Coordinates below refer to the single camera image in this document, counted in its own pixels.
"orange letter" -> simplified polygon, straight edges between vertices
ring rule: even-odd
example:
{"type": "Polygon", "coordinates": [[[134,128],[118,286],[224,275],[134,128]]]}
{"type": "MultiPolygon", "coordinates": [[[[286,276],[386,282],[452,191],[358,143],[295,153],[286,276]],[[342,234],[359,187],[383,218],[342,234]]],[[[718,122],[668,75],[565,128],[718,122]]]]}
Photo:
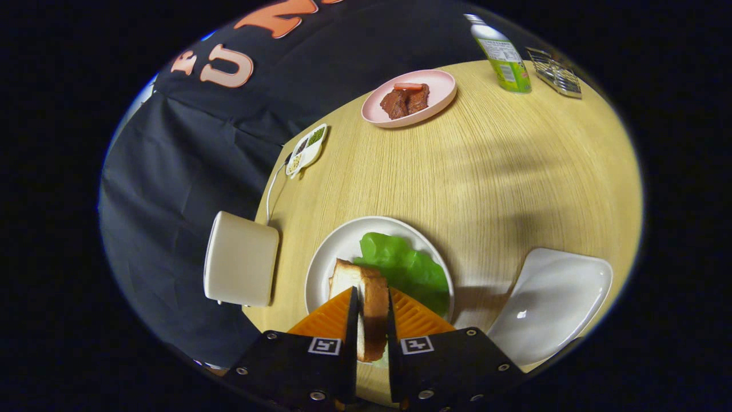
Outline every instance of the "orange letter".
{"type": "Polygon", "coordinates": [[[272,38],[279,39],[285,34],[292,32],[292,29],[299,26],[302,19],[299,17],[280,18],[280,15],[312,14],[318,11],[318,6],[313,0],[287,0],[282,3],[264,7],[244,16],[235,29],[242,26],[257,26],[263,29],[272,30],[272,38]]]}
{"type": "Polygon", "coordinates": [[[239,66],[239,69],[236,73],[227,73],[214,69],[209,63],[203,66],[203,70],[201,70],[201,81],[213,81],[216,84],[226,87],[239,87],[246,83],[247,80],[249,80],[249,77],[251,77],[252,72],[254,71],[254,63],[246,54],[229,50],[223,46],[223,44],[217,44],[213,50],[211,50],[209,60],[227,60],[239,66]]]}
{"type": "Polygon", "coordinates": [[[196,55],[193,54],[192,51],[186,51],[185,53],[178,56],[175,61],[173,61],[173,66],[171,67],[171,73],[178,70],[181,72],[185,72],[186,76],[189,76],[190,73],[193,71],[193,64],[195,63],[196,55]]]}

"metal rack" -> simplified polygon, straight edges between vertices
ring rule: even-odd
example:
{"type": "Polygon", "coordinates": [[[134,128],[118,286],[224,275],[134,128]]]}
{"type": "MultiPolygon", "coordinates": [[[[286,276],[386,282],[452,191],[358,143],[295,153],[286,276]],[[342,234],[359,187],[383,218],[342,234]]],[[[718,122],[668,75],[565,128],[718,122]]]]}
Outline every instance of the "metal rack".
{"type": "Polygon", "coordinates": [[[527,47],[531,61],[539,77],[559,94],[570,98],[582,98],[580,80],[568,67],[561,65],[543,50],[527,47]]]}

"black background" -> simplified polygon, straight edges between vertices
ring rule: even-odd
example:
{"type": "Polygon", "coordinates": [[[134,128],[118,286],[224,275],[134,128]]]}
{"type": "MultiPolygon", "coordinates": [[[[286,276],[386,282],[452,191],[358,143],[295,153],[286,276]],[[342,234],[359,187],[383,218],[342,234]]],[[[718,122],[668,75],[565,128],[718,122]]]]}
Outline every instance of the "black background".
{"type": "MultiPolygon", "coordinates": [[[[28,1],[6,13],[4,410],[253,410],[178,360],[129,309],[109,274],[95,206],[111,135],[142,86],[177,51],[255,5],[28,1]]],[[[730,220],[722,214],[729,133],[716,103],[723,10],[486,5],[596,78],[633,134],[646,187],[643,248],[615,309],[579,349],[494,408],[730,410],[728,235],[715,230],[730,220]]]]}

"wooden table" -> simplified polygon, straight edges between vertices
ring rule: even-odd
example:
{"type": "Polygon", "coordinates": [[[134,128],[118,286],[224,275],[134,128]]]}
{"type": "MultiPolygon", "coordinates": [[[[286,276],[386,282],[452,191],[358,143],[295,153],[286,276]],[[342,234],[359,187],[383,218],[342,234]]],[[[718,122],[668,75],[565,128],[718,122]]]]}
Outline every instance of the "wooden table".
{"type": "MultiPolygon", "coordinates": [[[[410,224],[440,251],[455,285],[456,328],[489,329],[536,247],[607,260],[613,286],[583,334],[590,331],[638,250],[638,162],[620,119],[593,89],[582,83],[582,100],[566,98],[526,64],[534,89],[528,95],[501,89],[481,60],[441,67],[455,77],[457,96],[417,125],[365,122],[368,94],[315,122],[331,126],[321,157],[300,178],[282,173],[272,190],[271,226],[282,235],[273,297],[268,307],[244,308],[249,319],[260,330],[287,331],[305,317],[315,250],[342,223],[379,215],[410,224]]],[[[311,129],[284,146],[277,167],[311,129]]],[[[266,222],[265,201],[266,194],[259,223],[266,222]]],[[[359,397],[396,405],[387,369],[359,364],[357,376],[359,397]]]]}

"lettuce leaf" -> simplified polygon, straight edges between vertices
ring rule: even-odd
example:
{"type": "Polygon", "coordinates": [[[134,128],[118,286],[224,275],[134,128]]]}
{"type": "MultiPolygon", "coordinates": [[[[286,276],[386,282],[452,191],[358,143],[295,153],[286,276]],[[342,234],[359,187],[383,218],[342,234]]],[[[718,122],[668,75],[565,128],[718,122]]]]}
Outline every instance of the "lettuce leaf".
{"type": "Polygon", "coordinates": [[[360,241],[363,257],[354,264],[375,268],[389,283],[415,298],[440,316],[447,314],[450,302],[447,278],[429,255],[415,251],[406,240],[370,232],[360,241]]]}

